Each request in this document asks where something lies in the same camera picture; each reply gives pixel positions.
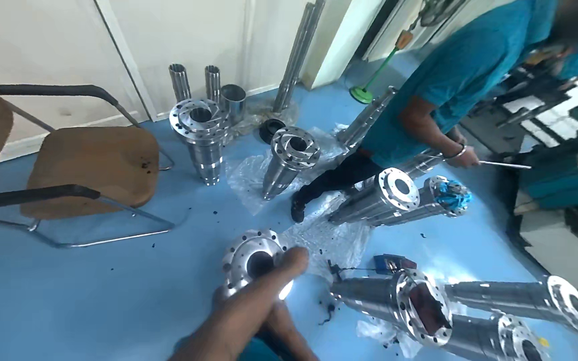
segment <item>white wall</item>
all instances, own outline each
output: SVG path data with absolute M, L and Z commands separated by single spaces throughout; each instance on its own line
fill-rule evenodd
M 335 82 L 347 68 L 384 0 L 339 0 L 325 5 L 302 81 L 309 89 Z
M 107 0 L 159 117 L 175 97 L 173 62 L 202 96 L 204 67 L 220 68 L 222 84 L 249 94 L 282 80 L 306 0 Z
M 137 119 L 147 119 L 92 1 L 0 0 L 0 84 L 95 84 Z M 6 99 L 56 128 L 128 123 L 96 98 Z M 44 135 L 16 116 L 0 160 L 36 152 Z

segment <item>steel pipe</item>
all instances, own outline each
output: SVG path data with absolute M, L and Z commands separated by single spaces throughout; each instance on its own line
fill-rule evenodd
M 454 315 L 452 337 L 442 348 L 472 361 L 547 361 L 539 339 L 512 315 L 495 313 L 489 319 Z
M 224 292 L 230 297 L 257 278 L 271 272 L 280 264 L 287 243 L 270 229 L 250 229 L 238 237 L 222 258 L 222 271 L 226 280 Z M 285 299 L 291 291 L 293 281 L 280 292 L 278 298 Z
M 207 99 L 220 102 L 220 68 L 209 65 L 204 68 L 204 83 L 206 85 Z
M 207 186 L 220 181 L 222 144 L 229 130 L 227 112 L 211 100 L 187 99 L 169 113 L 171 128 L 188 146 L 193 166 Z
M 439 190 L 441 183 L 450 183 L 444 176 L 432 176 L 425 180 L 425 184 L 418 190 L 420 194 L 420 204 L 418 208 L 410 211 L 390 211 L 369 218 L 367 221 L 372 226 L 395 226 L 423 218 L 436 215 L 444 215 L 456 218 L 464 215 L 468 207 L 453 209 L 449 204 L 440 201 L 442 195 Z M 465 195 L 468 189 L 465 186 L 448 187 L 448 192 L 456 195 Z
M 293 94 L 293 88 L 300 77 L 300 70 L 302 64 L 307 56 L 309 45 L 316 32 L 322 9 L 325 6 L 324 0 L 316 0 L 316 3 L 307 3 L 304 7 L 302 20 L 298 27 L 298 32 L 293 40 L 293 47 L 289 55 L 289 61 L 285 69 L 285 76 L 283 77 L 278 94 L 274 101 L 273 112 L 280 113 L 289 106 Z
M 435 166 L 443 162 L 443 154 L 428 149 L 414 156 L 412 160 L 400 164 L 398 169 L 407 173 L 411 179 L 417 179 L 429 173 Z
M 271 139 L 272 159 L 262 184 L 262 197 L 273 199 L 282 193 L 305 169 L 320 158 L 320 146 L 309 133 L 296 127 L 284 127 Z
M 232 125 L 244 119 L 247 92 L 235 84 L 227 84 L 220 90 L 220 108 L 227 112 Z
M 447 284 L 445 291 L 450 299 L 469 307 L 557 322 L 578 331 L 578 291 L 556 275 L 537 283 L 484 281 Z
M 401 269 L 387 279 L 343 279 L 331 286 L 331 294 L 349 308 L 394 324 L 426 346 L 443 346 L 452 338 L 452 313 L 445 294 L 419 270 Z M 433 322 L 422 319 L 423 312 Z
M 349 149 L 356 148 L 357 145 L 365 138 L 369 128 L 374 125 L 374 122 L 383 113 L 387 104 L 396 94 L 397 90 L 393 86 L 389 86 L 385 94 L 379 98 L 374 99 L 369 105 L 358 114 L 356 119 L 347 127 L 347 129 L 340 131 L 336 138 L 338 141 Z
M 189 78 L 186 76 L 186 68 L 182 64 L 171 64 L 169 65 L 169 74 L 171 74 L 175 101 L 179 103 L 182 100 L 190 99 L 191 88 L 189 87 Z
M 374 177 L 371 186 L 346 200 L 330 216 L 333 224 L 353 223 L 386 212 L 418 207 L 419 193 L 412 179 L 396 168 L 387 168 Z

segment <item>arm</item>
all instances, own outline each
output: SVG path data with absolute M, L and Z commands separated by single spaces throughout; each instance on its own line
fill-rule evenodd
M 282 341 L 296 361 L 318 361 L 318 357 L 293 324 L 284 301 L 276 302 L 267 318 L 266 327 Z
M 405 131 L 413 136 L 414 139 L 441 152 L 445 158 L 454 157 L 462 151 L 464 145 L 457 143 L 441 132 L 441 129 L 430 115 L 434 109 L 436 109 L 434 104 L 419 96 L 413 96 L 400 114 L 399 120 Z M 448 135 L 460 135 L 462 137 L 456 127 L 452 128 Z M 460 157 L 449 159 L 448 164 L 460 167 L 480 165 L 474 148 L 471 146 L 467 147 L 465 153 Z
M 280 266 L 226 300 L 170 361 L 235 361 L 265 322 L 280 291 L 307 269 L 308 262 L 306 249 L 288 250 Z

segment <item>black shoe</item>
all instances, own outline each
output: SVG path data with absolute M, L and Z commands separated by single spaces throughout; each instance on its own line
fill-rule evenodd
M 291 198 L 291 218 L 296 223 L 302 223 L 302 221 L 304 220 L 305 204 L 296 199 L 297 194 L 298 193 L 293 193 L 293 196 Z

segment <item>person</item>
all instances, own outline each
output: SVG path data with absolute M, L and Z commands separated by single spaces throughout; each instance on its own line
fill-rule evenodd
M 194 332 L 169 361 L 318 361 L 293 325 L 280 291 L 304 273 L 309 252 L 294 247 L 281 264 L 227 299 Z M 274 351 L 258 337 L 260 330 L 278 341 Z
M 578 44 L 578 0 L 516 0 L 456 31 L 407 79 L 358 150 L 294 193 L 293 220 L 303 221 L 305 205 L 324 192 L 349 188 L 428 148 L 450 166 L 478 166 L 456 125 L 510 69 L 548 42 Z

